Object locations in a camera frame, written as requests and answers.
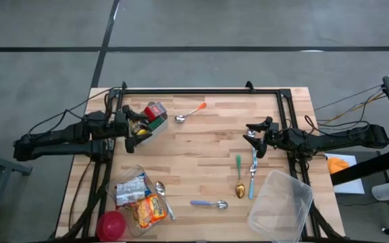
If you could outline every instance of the gray floor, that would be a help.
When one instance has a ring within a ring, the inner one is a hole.
[[[99,46],[112,2],[0,0],[0,47]],[[123,0],[110,45],[389,46],[389,0]],[[32,125],[87,97],[97,57],[0,53],[0,157],[10,159],[12,141]],[[313,106],[320,107],[381,84],[385,75],[389,52],[108,53],[99,86],[123,80],[131,87],[243,86],[251,80],[255,86],[308,86]],[[321,109],[317,118],[331,118],[372,91]],[[340,122],[359,115],[354,112]],[[369,104],[364,119],[384,126],[389,135],[388,100]],[[69,117],[64,124],[74,121]],[[13,176],[0,208],[0,242],[47,239],[71,160],[43,157],[28,162],[34,167],[29,178]],[[359,214],[362,221],[355,223],[351,215],[360,211],[349,207],[342,213],[346,234],[389,242],[378,231],[380,222],[389,222],[388,214],[376,219]]]

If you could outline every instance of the wooden table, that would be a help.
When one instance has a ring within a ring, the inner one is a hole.
[[[290,88],[294,101],[299,128],[310,130],[304,115],[315,122],[315,114],[308,88]],[[103,91],[93,88],[90,96]],[[88,102],[86,112],[104,111],[103,95]],[[135,111],[141,111],[149,101],[159,101],[167,109],[169,127],[146,146],[138,146],[134,154],[124,148],[124,139],[115,144],[111,178],[133,165],[140,165],[151,181],[162,181],[166,187],[169,204],[177,220],[167,217],[140,238],[131,238],[128,230],[122,240],[158,241],[255,241],[264,240],[251,230],[247,216],[255,200],[248,199],[250,185],[249,167],[253,163],[250,144],[242,138],[246,134],[247,123],[262,122],[265,117],[273,117],[280,123],[277,98],[273,94],[126,94],[123,103]],[[174,116],[188,113],[200,103],[207,108],[189,117],[183,124],[174,122]],[[247,188],[246,196],[238,199],[235,185],[238,183],[235,156],[242,157],[242,183]],[[67,191],[62,205],[56,236],[68,230],[70,206],[80,176],[89,162],[83,155],[74,157]],[[286,153],[268,148],[264,158],[258,159],[259,168],[255,175],[255,196],[268,173],[277,169],[289,173]],[[90,165],[78,198],[74,205],[72,223],[83,212],[93,174]],[[327,163],[322,157],[310,162],[309,177],[314,191],[315,203],[328,223],[344,235],[342,220],[338,210],[334,189],[328,173]],[[190,205],[190,200],[226,200],[229,208],[199,208]],[[107,211],[115,209],[108,196]],[[98,207],[91,217],[90,235],[95,232]]]

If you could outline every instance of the clear plastic container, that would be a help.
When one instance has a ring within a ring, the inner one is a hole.
[[[165,211],[165,213],[167,215],[168,213],[167,213],[167,207],[166,207],[165,202],[163,201],[161,195],[156,191],[154,184],[148,178],[147,174],[145,173],[145,171],[143,170],[143,168],[141,166],[138,166],[138,165],[133,166],[133,167],[127,169],[126,171],[124,171],[124,173],[120,177],[112,179],[106,188],[108,195],[110,195],[110,197],[112,197],[113,201],[116,202],[116,185],[133,180],[136,176],[139,176],[142,173],[145,174],[145,185],[147,185],[147,188],[151,191],[151,194],[156,194],[158,196],[160,206]],[[133,237],[139,237],[139,236],[145,234],[145,232],[147,232],[154,225],[156,225],[160,222],[160,221],[157,221],[153,225],[149,226],[148,228],[143,229],[138,225],[138,222],[134,220],[133,214],[131,211],[129,211],[128,209],[125,209],[124,207],[119,207],[118,211],[124,216],[124,220],[126,221],[127,228],[130,232],[130,235]]]
[[[310,186],[273,170],[265,179],[251,209],[249,226],[265,240],[297,242],[312,202]]]

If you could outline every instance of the silver fork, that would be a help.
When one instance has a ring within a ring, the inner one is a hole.
[[[255,137],[256,131],[248,130],[247,136],[250,136],[252,138]],[[253,157],[253,165],[250,166],[250,174],[251,174],[251,181],[250,181],[250,192],[249,192],[249,199],[253,199],[253,194],[255,192],[255,173],[257,170],[257,158],[256,158],[256,149],[251,148],[252,157]]]

